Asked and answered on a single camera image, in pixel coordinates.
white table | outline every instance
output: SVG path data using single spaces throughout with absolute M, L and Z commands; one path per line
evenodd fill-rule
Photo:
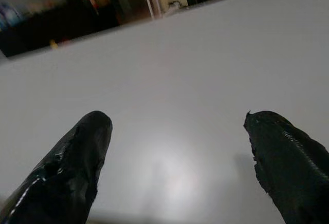
M 283 223 L 245 114 L 329 147 L 328 70 L 328 0 L 226 0 L 2 64 L 0 195 L 98 109 L 114 132 L 92 217 Z

